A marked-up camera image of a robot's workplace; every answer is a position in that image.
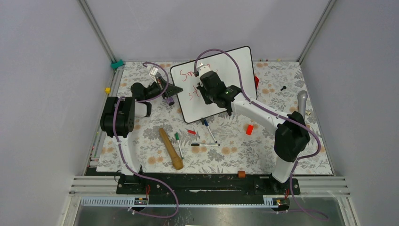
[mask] gray tool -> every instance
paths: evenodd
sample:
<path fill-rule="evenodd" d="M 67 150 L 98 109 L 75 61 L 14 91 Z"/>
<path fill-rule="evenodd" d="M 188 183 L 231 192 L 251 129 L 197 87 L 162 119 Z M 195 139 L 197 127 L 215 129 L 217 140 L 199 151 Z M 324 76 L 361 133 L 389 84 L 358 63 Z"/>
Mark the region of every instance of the gray tool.
<path fill-rule="evenodd" d="M 306 115 L 306 100 L 308 99 L 308 92 L 302 90 L 296 96 L 298 98 L 298 111 L 301 113 L 303 119 L 305 119 Z"/>

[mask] wooden rolling pin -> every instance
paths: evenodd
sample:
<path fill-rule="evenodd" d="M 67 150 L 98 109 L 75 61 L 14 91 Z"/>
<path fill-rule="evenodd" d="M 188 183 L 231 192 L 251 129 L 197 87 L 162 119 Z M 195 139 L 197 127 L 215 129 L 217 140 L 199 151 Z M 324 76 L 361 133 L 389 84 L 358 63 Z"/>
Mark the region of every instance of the wooden rolling pin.
<path fill-rule="evenodd" d="M 172 159 L 174 168 L 176 170 L 181 170 L 183 168 L 183 160 L 177 155 L 175 148 L 173 147 L 163 128 L 160 128 L 160 135 L 163 143 L 165 144 L 166 150 L 169 152 L 170 158 Z"/>

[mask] marker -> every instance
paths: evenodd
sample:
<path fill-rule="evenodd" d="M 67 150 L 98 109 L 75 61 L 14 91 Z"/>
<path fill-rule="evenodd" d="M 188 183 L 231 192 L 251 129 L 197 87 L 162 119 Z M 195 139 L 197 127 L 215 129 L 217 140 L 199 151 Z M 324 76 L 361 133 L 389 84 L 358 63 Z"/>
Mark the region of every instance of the marker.
<path fill-rule="evenodd" d="M 191 146 L 220 146 L 220 144 L 191 144 Z"/>
<path fill-rule="evenodd" d="M 184 157 L 183 157 L 183 152 L 182 152 L 182 146 L 180 145 L 179 134 L 178 134 L 178 133 L 175 133 L 175 137 L 176 137 L 177 143 L 179 144 L 180 156 L 181 156 L 182 159 L 183 159 Z"/>
<path fill-rule="evenodd" d="M 206 120 L 206 119 L 204 119 L 204 123 L 205 123 L 205 126 L 208 128 L 208 131 L 209 131 L 209 133 L 211 134 L 211 136 L 212 136 L 213 140 L 215 141 L 215 143 L 217 143 L 217 141 L 216 141 L 215 137 L 214 137 L 214 136 L 213 136 L 213 134 L 212 134 L 212 131 L 211 131 L 211 129 L 209 128 L 209 125 L 208 125 L 208 122 L 207 122 L 207 120 Z"/>

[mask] red handwriting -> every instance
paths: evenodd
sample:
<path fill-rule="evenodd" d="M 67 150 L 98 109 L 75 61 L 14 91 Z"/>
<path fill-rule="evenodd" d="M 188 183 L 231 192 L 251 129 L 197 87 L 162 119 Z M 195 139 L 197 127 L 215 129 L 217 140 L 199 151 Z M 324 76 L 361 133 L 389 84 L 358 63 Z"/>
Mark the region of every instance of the red handwriting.
<path fill-rule="evenodd" d="M 182 73 L 182 70 L 180 70 L 180 75 L 181 75 L 181 76 L 184 76 L 184 80 L 182 80 L 182 81 L 186 81 L 188 76 L 190 76 L 190 77 L 195 77 L 194 72 L 188 72 L 187 74 L 184 74 L 184 73 Z"/>
<path fill-rule="evenodd" d="M 194 94 L 194 93 L 197 95 L 197 97 L 199 97 L 199 95 L 198 95 L 198 89 L 195 88 L 195 86 L 192 86 L 192 87 L 194 88 L 194 92 L 188 93 L 188 95 L 191 96 L 190 100 L 192 100 L 192 98 L 194 97 L 194 96 L 192 95 L 192 94 Z"/>

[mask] gray floor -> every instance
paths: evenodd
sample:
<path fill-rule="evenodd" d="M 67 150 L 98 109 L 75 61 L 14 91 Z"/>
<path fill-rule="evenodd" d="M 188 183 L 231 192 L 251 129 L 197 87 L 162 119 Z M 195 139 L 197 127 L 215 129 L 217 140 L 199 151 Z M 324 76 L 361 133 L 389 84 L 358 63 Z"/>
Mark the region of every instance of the gray floor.
<path fill-rule="evenodd" d="M 88 207 L 81 206 L 75 226 L 340 226 L 345 225 L 334 198 L 307 198 L 301 205 L 308 209 L 324 212 L 330 221 L 321 222 L 312 219 L 303 212 L 270 213 L 267 208 L 180 208 L 173 218 L 159 219 L 140 216 L 127 212 L 120 207 Z M 291 202 L 290 210 L 297 209 Z M 146 213 L 167 215 L 174 208 L 147 208 Z"/>

